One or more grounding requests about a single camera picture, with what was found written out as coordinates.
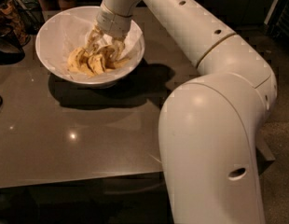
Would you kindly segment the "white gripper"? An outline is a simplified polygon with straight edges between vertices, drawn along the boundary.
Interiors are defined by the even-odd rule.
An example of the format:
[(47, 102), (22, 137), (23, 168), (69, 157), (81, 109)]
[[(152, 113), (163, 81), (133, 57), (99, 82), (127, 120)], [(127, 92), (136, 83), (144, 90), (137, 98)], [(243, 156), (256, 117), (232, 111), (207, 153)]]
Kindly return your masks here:
[(100, 47), (99, 41), (103, 38), (103, 33), (113, 37), (112, 45), (114, 53), (111, 60), (118, 60), (125, 49), (124, 38), (127, 36), (131, 28), (131, 16), (122, 16), (110, 10), (105, 4), (101, 4), (98, 14), (96, 15), (96, 24), (88, 36), (85, 45), (85, 51), (90, 54), (96, 52)]

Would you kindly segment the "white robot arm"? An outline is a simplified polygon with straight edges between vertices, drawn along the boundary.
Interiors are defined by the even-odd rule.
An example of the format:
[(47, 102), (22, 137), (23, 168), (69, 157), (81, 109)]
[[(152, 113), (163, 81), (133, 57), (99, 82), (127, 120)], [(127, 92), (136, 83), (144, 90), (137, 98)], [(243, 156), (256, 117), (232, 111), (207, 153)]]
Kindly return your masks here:
[(159, 116), (174, 223), (266, 224), (255, 139), (277, 98), (271, 67), (194, 0), (103, 0), (99, 27), (125, 35), (139, 1), (200, 74), (171, 93)]

